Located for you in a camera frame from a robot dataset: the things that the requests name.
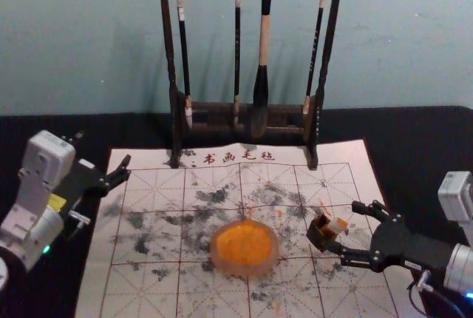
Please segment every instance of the cable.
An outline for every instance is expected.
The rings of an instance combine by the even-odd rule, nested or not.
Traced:
[[[409,286],[407,286],[407,289],[409,290],[409,301],[411,302],[411,305],[412,307],[415,308],[415,310],[417,312],[419,312],[420,314],[422,314],[423,316],[427,317],[427,318],[434,318],[433,316],[430,316],[428,315],[426,312],[423,312],[415,303],[414,303],[414,300],[412,299],[412,289],[414,288],[414,285],[415,285],[415,281],[412,281]],[[451,300],[449,300],[448,298],[446,298],[444,295],[442,295],[440,292],[436,291],[436,290],[433,290],[432,293],[437,297],[437,298],[440,298],[444,303],[446,303],[448,306],[450,306],[450,308],[452,310],[454,310],[457,315],[460,317],[460,318],[466,318],[465,314],[463,314],[463,312],[458,308],[457,305],[455,305]]]
[[[419,312],[420,314],[422,314],[423,316],[429,317],[429,318],[433,318],[433,317],[427,315],[426,312],[423,312],[423,311],[414,303],[414,300],[412,299],[412,289],[414,288],[414,285],[415,285],[415,281],[412,281],[412,282],[409,284],[409,286],[407,286],[407,289],[409,290],[409,301],[411,301],[412,307],[414,307],[415,310],[416,310],[417,312]]]
[[[461,318],[466,318],[465,314],[463,314],[463,312],[458,308],[457,305],[455,305],[451,300],[449,300],[448,298],[446,298],[444,295],[442,295],[440,292],[434,290],[432,291],[432,293],[437,296],[438,298],[440,298],[441,300],[443,300],[447,305],[449,305],[450,307],[452,307],[452,309],[457,312],[458,316],[461,317]]]

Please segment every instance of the wooden base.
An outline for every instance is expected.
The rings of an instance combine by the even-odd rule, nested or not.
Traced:
[[[222,132],[237,134],[250,134],[250,116],[252,105],[239,105],[239,123],[234,124],[234,105],[224,102],[194,102],[192,104],[193,123],[189,128],[184,116],[185,96],[179,92],[177,111],[174,113],[173,147],[169,166],[173,169],[179,167],[180,154],[183,141],[195,132],[214,133]],[[317,156],[319,120],[316,118],[317,107],[315,97],[310,98],[309,114],[303,119],[302,105],[268,105],[268,127],[266,133],[272,135],[300,135],[307,147],[307,166],[310,170],[317,169],[319,158]]]

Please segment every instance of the orange liquid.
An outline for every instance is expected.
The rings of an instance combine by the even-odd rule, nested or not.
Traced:
[[[219,235],[217,251],[228,263],[259,265],[270,256],[271,240],[266,229],[245,220]]]

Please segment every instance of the wooden brush rack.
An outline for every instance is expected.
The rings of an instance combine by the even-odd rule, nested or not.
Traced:
[[[319,85],[315,95],[310,96],[309,111],[307,115],[303,117],[302,105],[268,105],[268,126],[266,132],[275,135],[301,135],[304,144],[307,147],[307,165],[309,169],[316,169],[319,163],[316,147],[319,141],[319,125],[324,103],[324,85],[327,78],[328,62],[332,51],[339,2],[340,0],[332,0],[330,3],[322,63],[319,73]],[[169,165],[172,168],[177,168],[179,166],[179,158],[185,138],[191,136],[193,132],[207,132],[214,134],[222,131],[234,133],[248,132],[247,119],[253,105],[240,104],[240,121],[239,123],[234,124],[233,103],[193,102],[192,109],[196,113],[196,116],[202,116],[204,114],[205,117],[195,117],[192,128],[190,128],[186,122],[186,116],[184,114],[186,102],[185,96],[178,90],[176,85],[169,0],[161,0],[161,14],[163,18],[164,46],[168,62],[169,102],[171,105],[172,149]]]

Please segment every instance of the small brush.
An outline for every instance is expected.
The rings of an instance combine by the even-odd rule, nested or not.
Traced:
[[[183,54],[184,93],[186,94],[184,113],[186,115],[186,121],[189,128],[192,128],[192,101],[191,101],[191,86],[189,83],[189,67],[188,67],[188,59],[187,59],[186,20],[184,16],[184,0],[177,0],[177,15],[179,16],[180,49]]]
[[[312,89],[313,70],[316,65],[317,46],[319,45],[320,26],[322,16],[324,15],[325,0],[319,0],[319,13],[317,14],[316,34],[313,38],[312,58],[310,59],[309,78],[307,80],[307,91],[305,93],[304,106],[302,107],[302,114],[304,118],[309,113],[310,89]]]
[[[234,93],[234,126],[238,125],[239,114],[239,36],[240,9],[242,0],[235,0],[235,93]]]

